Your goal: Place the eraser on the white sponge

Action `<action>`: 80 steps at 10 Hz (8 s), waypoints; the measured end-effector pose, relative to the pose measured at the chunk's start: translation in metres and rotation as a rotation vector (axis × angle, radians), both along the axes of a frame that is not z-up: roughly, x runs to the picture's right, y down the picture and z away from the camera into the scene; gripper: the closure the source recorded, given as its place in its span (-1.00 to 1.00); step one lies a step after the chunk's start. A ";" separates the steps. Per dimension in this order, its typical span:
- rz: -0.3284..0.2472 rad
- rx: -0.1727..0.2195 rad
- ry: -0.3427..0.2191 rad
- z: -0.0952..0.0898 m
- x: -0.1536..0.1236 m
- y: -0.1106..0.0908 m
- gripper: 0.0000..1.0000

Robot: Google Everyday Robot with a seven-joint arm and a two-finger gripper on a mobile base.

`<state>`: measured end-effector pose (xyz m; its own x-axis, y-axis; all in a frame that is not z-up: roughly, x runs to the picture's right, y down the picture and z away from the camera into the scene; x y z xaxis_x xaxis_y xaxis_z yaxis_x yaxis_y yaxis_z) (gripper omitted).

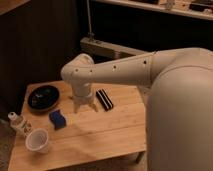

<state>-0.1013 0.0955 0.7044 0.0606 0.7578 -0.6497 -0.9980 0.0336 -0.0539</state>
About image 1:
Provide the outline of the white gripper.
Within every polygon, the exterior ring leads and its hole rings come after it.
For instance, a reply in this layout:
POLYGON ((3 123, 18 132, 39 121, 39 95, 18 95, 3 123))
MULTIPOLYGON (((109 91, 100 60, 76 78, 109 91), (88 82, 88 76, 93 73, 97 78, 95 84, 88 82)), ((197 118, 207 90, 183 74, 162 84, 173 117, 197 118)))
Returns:
POLYGON ((93 102, 93 91, 91 83, 84 84, 74 84, 72 86, 73 91, 73 100, 74 100, 74 113, 77 113, 80 106, 89 104, 89 106, 95 111, 98 112, 97 106, 93 102))

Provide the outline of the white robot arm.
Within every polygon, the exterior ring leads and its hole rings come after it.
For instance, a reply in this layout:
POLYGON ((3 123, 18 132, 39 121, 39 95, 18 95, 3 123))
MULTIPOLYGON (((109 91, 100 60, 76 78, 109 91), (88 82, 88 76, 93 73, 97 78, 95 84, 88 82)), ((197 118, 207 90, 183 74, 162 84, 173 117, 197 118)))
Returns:
POLYGON ((82 53, 61 69, 77 105, 93 83, 149 89, 147 171, 213 171, 213 51, 180 48, 96 64, 82 53))

